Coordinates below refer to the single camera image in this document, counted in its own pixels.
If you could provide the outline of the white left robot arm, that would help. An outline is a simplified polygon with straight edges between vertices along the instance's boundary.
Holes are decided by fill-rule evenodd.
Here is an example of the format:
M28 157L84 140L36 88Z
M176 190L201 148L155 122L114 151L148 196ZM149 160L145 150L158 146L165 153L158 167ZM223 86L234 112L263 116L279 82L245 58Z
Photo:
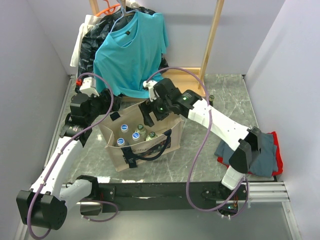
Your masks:
M77 93L71 98L70 112L61 128L57 146L39 178L29 190L21 190L16 203L23 224L31 230L40 227L58 230L68 210L83 199L100 200L101 190L94 176L81 175L62 189L66 174L85 146L96 118L118 111L121 99L104 89L99 96Z

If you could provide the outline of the cream canvas tote bag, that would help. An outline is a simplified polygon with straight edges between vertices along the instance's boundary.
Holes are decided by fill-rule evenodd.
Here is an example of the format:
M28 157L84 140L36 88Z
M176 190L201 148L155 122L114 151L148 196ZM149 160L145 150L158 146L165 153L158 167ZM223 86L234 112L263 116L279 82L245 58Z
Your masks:
M106 151L117 172L136 168L146 161L154 161L159 157L180 148L180 141L184 121L179 115L171 113L162 121L157 121L153 113L150 114L154 126L146 126L148 132L155 132L157 137L130 146L119 147L120 127L127 124L135 130L143 123L143 116L136 103L125 109L112 112L98 126L106 141Z

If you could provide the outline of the Chang soda bottle front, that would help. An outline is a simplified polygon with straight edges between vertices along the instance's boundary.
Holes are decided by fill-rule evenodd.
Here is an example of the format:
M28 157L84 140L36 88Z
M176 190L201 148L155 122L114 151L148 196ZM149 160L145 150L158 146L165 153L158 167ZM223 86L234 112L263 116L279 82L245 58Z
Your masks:
M146 142L147 142L147 141L151 141L151 140L154 140L154 139L157 138L157 137L158 137L158 135L157 135L154 131L151 131L151 132L147 135L145 141L146 141Z

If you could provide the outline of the green Perrier lemon bottle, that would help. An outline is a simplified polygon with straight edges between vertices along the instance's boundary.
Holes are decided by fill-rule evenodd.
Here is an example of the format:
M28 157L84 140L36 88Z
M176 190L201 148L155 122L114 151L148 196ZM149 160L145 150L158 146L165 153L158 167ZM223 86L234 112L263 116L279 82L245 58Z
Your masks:
M215 96L214 95L210 95L209 96L209 102L213 102L215 100Z

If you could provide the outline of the chang soda bottle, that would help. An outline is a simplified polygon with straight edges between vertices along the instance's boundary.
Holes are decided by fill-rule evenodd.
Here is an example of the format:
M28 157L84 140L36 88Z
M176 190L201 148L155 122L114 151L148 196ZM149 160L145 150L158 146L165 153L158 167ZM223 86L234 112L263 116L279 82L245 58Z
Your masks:
M143 124L138 124L138 125L137 125L136 132L139 133L139 135L140 135L141 137L146 137L146 136L147 136L147 130L146 130L146 128L144 127Z
M147 141L151 141L151 140L154 140L154 139L157 138L157 137L158 137L158 135L157 135L154 131L151 131L151 132L147 135L145 141L146 141L146 142L147 142Z

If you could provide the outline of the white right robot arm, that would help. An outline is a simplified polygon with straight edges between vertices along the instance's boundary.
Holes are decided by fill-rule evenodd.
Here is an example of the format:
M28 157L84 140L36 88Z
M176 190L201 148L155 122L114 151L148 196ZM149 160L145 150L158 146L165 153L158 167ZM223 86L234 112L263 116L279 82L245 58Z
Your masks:
M149 98L139 104L139 109L146 126L155 124L150 113L157 121L164 120L171 113L181 115L209 129L234 151L219 187L220 196L231 199L237 193L236 186L261 153L261 130L230 119L192 90L180 92L169 78L159 82L144 81L143 88L148 90Z

